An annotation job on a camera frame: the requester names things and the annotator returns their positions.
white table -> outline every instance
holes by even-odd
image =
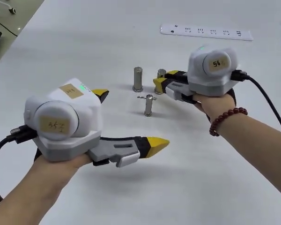
[[[239,27],[251,30],[255,40],[165,36],[159,33],[163,22]],[[153,158],[122,169],[83,167],[42,225],[281,225],[281,194],[222,138],[208,134],[204,115],[162,95],[147,118],[145,102],[131,90],[134,67],[143,67],[150,92],[159,68],[187,69],[191,51],[202,44],[234,47],[241,69],[260,81],[281,114],[281,1],[43,3],[0,61],[0,140],[23,123],[27,97],[78,77],[91,89],[110,90],[103,105],[104,136],[171,142]],[[251,83],[235,90],[239,106],[280,129]],[[3,196],[25,175],[35,152],[32,142],[1,150]]]

bead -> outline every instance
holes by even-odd
[[[219,122],[222,122],[224,120],[224,117],[223,116],[219,116]]]
[[[234,111],[233,111],[233,110],[229,110],[229,111],[228,111],[228,115],[229,115],[229,116],[232,116],[233,114],[234,114]]]
[[[229,117],[229,114],[227,112],[224,112],[222,116],[223,116],[224,119],[226,119],[226,118]]]

green indicator light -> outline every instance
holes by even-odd
[[[80,89],[81,90],[86,90],[85,87],[83,87],[82,85],[80,85]]]

cable connector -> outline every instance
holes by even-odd
[[[7,136],[8,142],[15,141],[17,144],[29,141],[37,137],[37,132],[34,129],[31,129],[27,125],[23,125],[12,129],[10,135]]]
[[[242,70],[234,70],[231,73],[231,80],[232,81],[245,81],[248,80],[250,78],[250,76],[247,74],[247,72],[242,71]]]

white power strip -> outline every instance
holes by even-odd
[[[162,34],[183,35],[204,38],[222,38],[252,41],[253,37],[248,30],[235,30],[215,27],[200,27],[181,24],[163,24],[160,27]]]

